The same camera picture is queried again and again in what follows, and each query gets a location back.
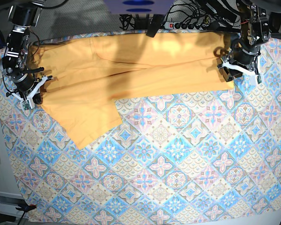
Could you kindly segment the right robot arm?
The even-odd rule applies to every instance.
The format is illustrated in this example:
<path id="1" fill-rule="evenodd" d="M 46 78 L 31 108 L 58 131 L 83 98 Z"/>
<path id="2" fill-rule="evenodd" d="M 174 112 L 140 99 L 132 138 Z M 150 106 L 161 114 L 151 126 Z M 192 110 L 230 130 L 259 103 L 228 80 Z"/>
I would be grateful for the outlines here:
<path id="1" fill-rule="evenodd" d="M 13 16 L 8 19 L 12 22 L 13 29 L 7 37 L 3 58 L 0 59 L 6 96 L 14 96 L 21 102 L 31 101 L 37 105 L 42 103 L 40 87 L 52 77 L 37 78 L 36 74 L 43 72 L 44 68 L 30 69 L 26 61 L 29 54 L 30 27 L 36 26 L 44 3 L 44 0 L 33 0 L 11 6 L 10 13 Z"/>

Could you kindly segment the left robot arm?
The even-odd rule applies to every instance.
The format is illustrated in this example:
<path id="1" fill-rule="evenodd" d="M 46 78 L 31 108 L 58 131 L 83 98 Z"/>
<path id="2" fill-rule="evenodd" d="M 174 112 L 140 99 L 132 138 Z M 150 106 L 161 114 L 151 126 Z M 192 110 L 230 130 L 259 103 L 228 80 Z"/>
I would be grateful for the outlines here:
<path id="1" fill-rule="evenodd" d="M 240 37 L 231 40 L 230 50 L 221 57 L 218 68 L 223 78 L 231 82 L 247 75 L 254 85 L 262 83 L 260 70 L 261 45 L 269 40 L 266 11 L 248 0 L 237 0 L 240 12 Z"/>

